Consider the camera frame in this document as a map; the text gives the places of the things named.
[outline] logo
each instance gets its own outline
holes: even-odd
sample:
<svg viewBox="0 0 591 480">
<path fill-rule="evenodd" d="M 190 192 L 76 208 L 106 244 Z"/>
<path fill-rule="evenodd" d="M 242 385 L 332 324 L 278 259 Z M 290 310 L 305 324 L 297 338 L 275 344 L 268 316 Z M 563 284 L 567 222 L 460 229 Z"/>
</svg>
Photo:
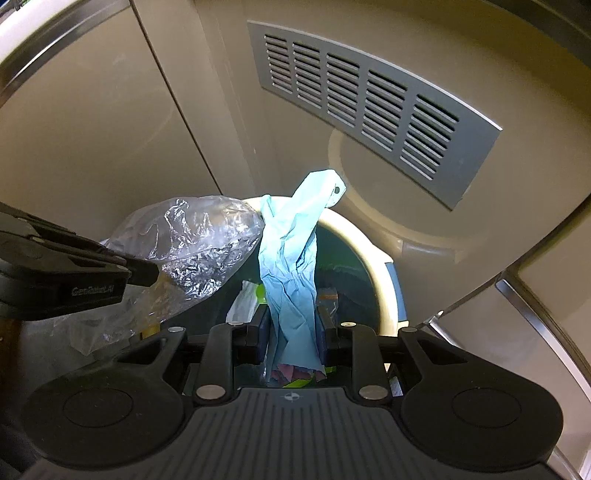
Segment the logo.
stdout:
<svg viewBox="0 0 591 480">
<path fill-rule="evenodd" d="M 296 401 L 301 398 L 301 395 L 296 392 L 289 392 L 289 393 L 286 393 L 285 395 L 283 395 L 283 398 L 286 399 L 287 401 Z"/>
<path fill-rule="evenodd" d="M 107 285 L 104 287 L 74 287 L 72 289 L 72 296 L 79 297 L 80 295 L 97 295 L 99 293 L 113 293 L 114 285 Z"/>
</svg>

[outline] metal screw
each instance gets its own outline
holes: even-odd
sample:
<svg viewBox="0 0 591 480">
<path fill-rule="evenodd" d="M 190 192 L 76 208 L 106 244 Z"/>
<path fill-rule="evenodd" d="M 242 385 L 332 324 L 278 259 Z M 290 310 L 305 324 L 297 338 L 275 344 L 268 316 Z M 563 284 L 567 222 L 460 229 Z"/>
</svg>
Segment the metal screw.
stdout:
<svg viewBox="0 0 591 480">
<path fill-rule="evenodd" d="M 195 393 L 204 400 L 217 400 L 226 394 L 226 389 L 221 385 L 202 385 Z"/>
<path fill-rule="evenodd" d="M 359 395 L 366 400 L 383 400 L 388 396 L 388 390 L 379 385 L 365 385 L 359 389 Z"/>
</svg>

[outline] metal trim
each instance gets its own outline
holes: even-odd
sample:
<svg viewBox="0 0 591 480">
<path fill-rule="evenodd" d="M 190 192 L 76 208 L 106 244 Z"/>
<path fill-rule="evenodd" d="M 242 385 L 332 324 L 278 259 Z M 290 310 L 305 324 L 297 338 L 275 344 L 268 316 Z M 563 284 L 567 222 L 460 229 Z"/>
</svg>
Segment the metal trim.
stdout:
<svg viewBox="0 0 591 480">
<path fill-rule="evenodd" d="M 591 11 L 577 0 L 483 0 L 533 25 L 591 68 Z"/>
<path fill-rule="evenodd" d="M 591 401 L 591 367 L 569 334 L 518 278 L 506 273 L 495 287 L 540 334 Z"/>
<path fill-rule="evenodd" d="M 129 6 L 129 0 L 87 0 L 35 32 L 0 65 L 0 107 L 58 52 Z"/>
</svg>

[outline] transparent plastic bag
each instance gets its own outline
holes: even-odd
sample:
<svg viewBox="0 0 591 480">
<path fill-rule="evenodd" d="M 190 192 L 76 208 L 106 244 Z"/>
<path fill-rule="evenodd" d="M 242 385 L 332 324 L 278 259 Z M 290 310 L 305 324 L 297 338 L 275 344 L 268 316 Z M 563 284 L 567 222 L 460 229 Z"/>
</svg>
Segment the transparent plastic bag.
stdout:
<svg viewBox="0 0 591 480">
<path fill-rule="evenodd" d="M 67 322 L 71 345 L 85 355 L 127 339 L 215 293 L 252 253 L 263 227 L 247 203 L 223 196 L 173 198 L 143 207 L 105 246 L 158 263 L 157 282 L 127 286 L 121 303 L 58 317 L 54 324 Z"/>
</svg>

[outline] ventilation grille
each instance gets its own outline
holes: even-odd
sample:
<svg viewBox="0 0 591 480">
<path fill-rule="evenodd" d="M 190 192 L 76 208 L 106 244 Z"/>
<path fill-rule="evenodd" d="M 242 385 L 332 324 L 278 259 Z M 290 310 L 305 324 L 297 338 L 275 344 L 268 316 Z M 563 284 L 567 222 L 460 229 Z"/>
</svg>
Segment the ventilation grille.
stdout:
<svg viewBox="0 0 591 480">
<path fill-rule="evenodd" d="M 248 26 L 262 87 L 342 130 L 455 207 L 499 126 L 426 80 L 360 50 L 276 25 Z"/>
<path fill-rule="evenodd" d="M 273 35 L 265 35 L 265 47 L 271 84 L 279 90 L 291 93 L 291 68 L 286 40 Z"/>
</svg>

